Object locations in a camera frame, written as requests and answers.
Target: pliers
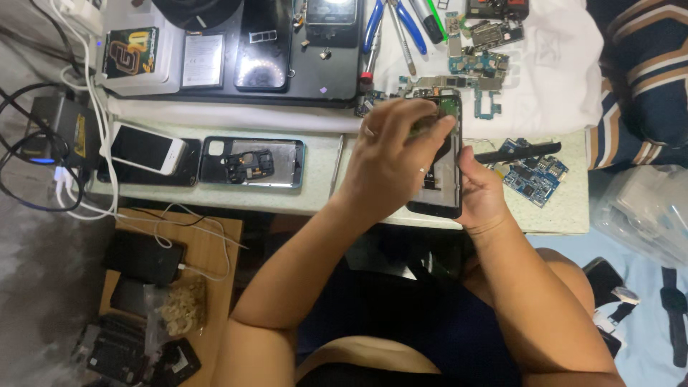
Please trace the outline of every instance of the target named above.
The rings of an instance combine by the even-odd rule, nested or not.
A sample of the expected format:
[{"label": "pliers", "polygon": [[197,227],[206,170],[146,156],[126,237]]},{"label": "pliers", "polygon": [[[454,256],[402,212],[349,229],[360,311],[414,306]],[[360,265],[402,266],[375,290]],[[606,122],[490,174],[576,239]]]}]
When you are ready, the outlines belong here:
[{"label": "pliers", "polygon": [[[399,15],[399,18],[411,34],[411,38],[416,44],[416,47],[418,47],[418,51],[420,51],[422,55],[427,54],[428,49],[425,45],[425,41],[423,40],[423,36],[420,34],[420,30],[416,26],[416,23],[413,22],[409,12],[406,11],[404,5],[401,4],[401,0],[389,0],[389,2],[392,4],[396,10],[396,13]],[[365,28],[365,35],[363,37],[363,54],[367,54],[370,51],[370,45],[372,44],[373,36],[375,35],[375,29],[378,27],[378,23],[380,23],[384,11],[385,4],[381,0],[375,0],[375,8],[373,8],[373,13],[370,15],[370,20],[368,20],[368,26]]]}]

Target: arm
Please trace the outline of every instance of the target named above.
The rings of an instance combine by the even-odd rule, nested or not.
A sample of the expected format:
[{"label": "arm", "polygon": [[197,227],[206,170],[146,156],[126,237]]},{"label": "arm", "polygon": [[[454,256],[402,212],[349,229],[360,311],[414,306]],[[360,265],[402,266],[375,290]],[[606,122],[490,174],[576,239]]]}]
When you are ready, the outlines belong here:
[{"label": "arm", "polygon": [[[399,98],[366,115],[341,188],[258,271],[232,312],[214,386],[292,386],[294,333],[344,252],[408,202],[454,126],[448,117],[407,143],[434,103]],[[365,128],[375,133],[365,134]]]},{"label": "arm", "polygon": [[464,225],[494,300],[506,345],[525,386],[623,386],[590,316],[527,241],[504,202],[502,182],[473,157],[460,158]]}]

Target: red cap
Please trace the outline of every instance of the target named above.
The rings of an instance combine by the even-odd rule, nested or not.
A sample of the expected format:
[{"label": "red cap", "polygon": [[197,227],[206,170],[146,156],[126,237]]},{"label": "red cap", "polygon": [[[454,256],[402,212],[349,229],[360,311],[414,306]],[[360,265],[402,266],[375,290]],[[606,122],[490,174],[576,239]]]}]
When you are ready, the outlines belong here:
[{"label": "red cap", "polygon": [[363,85],[370,85],[373,83],[373,74],[370,72],[361,73],[361,83]]}]

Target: hand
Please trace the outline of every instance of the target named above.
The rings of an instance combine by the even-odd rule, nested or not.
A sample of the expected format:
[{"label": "hand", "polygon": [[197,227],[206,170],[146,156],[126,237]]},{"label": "hand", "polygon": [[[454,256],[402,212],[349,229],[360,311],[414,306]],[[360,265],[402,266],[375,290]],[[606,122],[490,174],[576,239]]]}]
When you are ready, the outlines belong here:
[{"label": "hand", "polygon": [[376,105],[361,124],[346,176],[331,202],[354,213],[367,227],[409,202],[456,122],[445,116],[409,140],[413,123],[436,111],[435,103],[422,99],[397,98]]},{"label": "hand", "polygon": [[475,160],[473,147],[463,147],[459,157],[462,179],[462,215],[456,219],[468,233],[478,234],[501,224],[510,216],[504,201],[502,180]]}]

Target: wooden board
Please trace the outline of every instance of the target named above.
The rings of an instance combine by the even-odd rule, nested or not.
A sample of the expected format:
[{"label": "wooden board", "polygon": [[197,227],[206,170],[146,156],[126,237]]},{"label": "wooden board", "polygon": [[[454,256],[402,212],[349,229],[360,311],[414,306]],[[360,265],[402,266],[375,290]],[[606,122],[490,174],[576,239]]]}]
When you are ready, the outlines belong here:
[{"label": "wooden board", "polygon": [[[160,216],[162,211],[147,210]],[[135,218],[153,219],[152,216],[142,212],[121,209],[121,214],[132,216]],[[186,213],[168,212],[165,214],[168,220],[176,222],[192,223],[197,220],[195,216]],[[213,218],[224,226],[224,233],[228,238],[239,241],[241,238],[241,220]],[[133,226],[140,229],[153,232],[153,223],[141,220],[127,220]],[[209,229],[215,233],[222,233],[219,227],[212,222],[200,222],[199,227]],[[133,232],[140,232],[131,227],[117,222],[117,229],[128,230]],[[193,227],[180,227],[175,224],[160,223],[158,226],[158,235],[164,236],[169,240],[182,242],[186,245],[186,255],[184,256],[184,263],[203,269],[205,272],[214,277],[222,277],[226,271],[226,259],[222,252],[222,240],[217,236],[194,229]],[[224,333],[227,319],[229,317],[229,304],[232,300],[232,284],[234,282],[235,268],[237,267],[237,256],[239,254],[239,247],[235,244],[227,242],[227,253],[230,260],[230,273],[221,282],[207,281],[206,294],[206,326],[196,333],[190,333],[185,337],[189,339],[193,350],[198,355],[201,361],[201,369],[194,374],[189,380],[185,381],[181,386],[196,387],[196,386],[210,386],[213,372],[215,371],[215,362],[217,361],[217,352],[219,350],[219,343],[221,342],[222,334]],[[182,278],[197,275],[192,271],[184,270]],[[123,311],[115,311],[110,308],[110,297],[117,285],[117,280],[120,274],[116,271],[107,271],[105,276],[105,286],[103,287],[103,296],[100,300],[100,314],[105,313],[120,313],[128,316],[133,316]]]}]

